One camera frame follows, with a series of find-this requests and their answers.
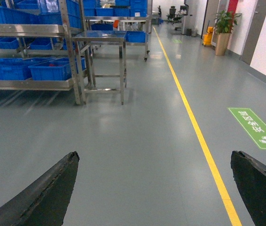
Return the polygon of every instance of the stainless steel table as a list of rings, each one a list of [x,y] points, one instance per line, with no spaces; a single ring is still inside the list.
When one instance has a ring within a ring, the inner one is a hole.
[[[84,42],[84,48],[89,48],[91,44],[101,44],[101,45],[118,45],[119,48],[119,74],[98,74],[95,75],[94,73],[94,64],[93,60],[87,62],[88,66],[87,68],[91,68],[91,70],[88,71],[90,73],[90,76],[93,80],[94,88],[91,87],[85,87],[83,89],[83,100],[86,102],[86,96],[85,93],[120,93],[120,99],[121,104],[124,104],[124,86],[126,87],[127,79],[127,69],[126,69],[126,42],[125,42],[125,36],[126,32],[124,31],[85,31],[82,32],[74,37],[72,37],[72,41],[78,43],[78,42]],[[80,51],[76,51],[76,58],[77,62],[81,62],[81,56]],[[105,88],[105,89],[97,89],[96,88],[96,77],[102,77],[102,78],[112,78],[116,77],[119,78],[120,87],[118,89],[111,89],[111,88]]]

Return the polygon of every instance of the gray door frame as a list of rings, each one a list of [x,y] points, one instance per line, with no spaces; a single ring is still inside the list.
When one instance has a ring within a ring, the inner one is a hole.
[[[254,51],[266,18],[266,0],[256,0],[252,14],[251,25],[249,26],[247,39],[243,46],[241,60],[250,65]]]

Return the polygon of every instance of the metal rack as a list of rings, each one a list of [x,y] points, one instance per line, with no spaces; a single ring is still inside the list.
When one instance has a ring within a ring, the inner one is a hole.
[[[92,43],[97,43],[97,44],[102,44],[102,45],[104,44],[118,45],[119,47],[119,74],[96,75],[94,73],[94,64],[91,61],[89,61],[89,65],[87,65],[87,67],[91,69],[94,88],[87,87],[83,89],[83,99],[84,99],[84,102],[86,102],[85,93],[95,93],[95,92],[97,93],[120,93],[121,104],[123,105],[124,104],[124,87],[126,87],[126,84],[127,84],[125,32],[119,32],[119,33],[116,32],[114,34],[110,34],[109,32],[105,32],[105,31],[85,31],[83,33],[76,35],[75,37],[72,37],[71,40],[74,41],[76,45],[79,42],[83,41],[86,45],[84,48],[89,47],[89,45],[91,45]],[[77,58],[77,62],[81,62],[80,52],[76,52],[76,58]],[[118,89],[111,89],[111,88],[97,89],[96,78],[99,78],[99,77],[119,78],[120,86]]]
[[[57,55],[57,54],[66,54],[70,60],[71,68],[71,78],[67,81],[0,81],[0,89],[11,89],[11,90],[71,90],[74,89],[76,103],[78,105],[82,104],[82,98],[84,103],[86,103],[86,97],[84,93],[85,85],[84,78],[88,77],[88,86],[91,85],[91,70],[88,66],[86,70],[82,71],[81,61],[78,62],[78,72],[75,61],[75,53],[72,46],[72,36],[83,32],[86,30],[86,21],[84,17],[84,8],[83,3],[79,1],[80,15],[82,29],[71,28],[68,18],[68,11],[65,0],[59,0],[61,17],[63,25],[56,24],[0,24],[0,37],[63,37],[65,38],[67,50],[64,52],[58,52],[53,50],[43,51],[46,55]],[[88,48],[85,48],[84,51],[79,50],[79,45],[76,44],[76,52],[82,52],[85,55],[86,64],[90,65],[90,54]],[[41,51],[33,52],[31,54],[40,54]]]
[[[149,15],[147,17],[121,17],[121,16],[86,16],[86,20],[89,21],[106,21],[106,22],[114,22],[115,20],[119,20],[120,22],[146,22],[146,42],[145,43],[137,43],[137,42],[127,42],[127,46],[144,46],[145,47],[145,54],[144,54],[144,60],[148,60],[149,55],[149,24],[151,22],[152,15]],[[103,43],[106,45],[118,45],[115,43]]]

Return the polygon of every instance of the office chair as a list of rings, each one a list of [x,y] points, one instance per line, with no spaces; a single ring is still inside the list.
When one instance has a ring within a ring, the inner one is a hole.
[[[174,24],[173,19],[176,17],[176,9],[170,8],[170,13],[167,15],[167,22]]]
[[[162,12],[160,6],[158,7],[159,16],[162,17]]]

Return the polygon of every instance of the gray epoxy floor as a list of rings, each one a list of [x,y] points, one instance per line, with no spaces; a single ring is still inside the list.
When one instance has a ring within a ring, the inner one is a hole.
[[[249,107],[266,123],[266,84],[171,25],[157,32],[241,222],[253,226],[230,155],[242,150],[266,164],[266,151],[227,108]],[[145,63],[142,47],[128,47],[124,106],[119,95],[89,95],[75,106],[72,91],[0,91],[0,206],[77,151],[66,226],[231,225],[154,31],[150,50]],[[117,72],[116,47],[102,46],[95,57],[97,72]]]

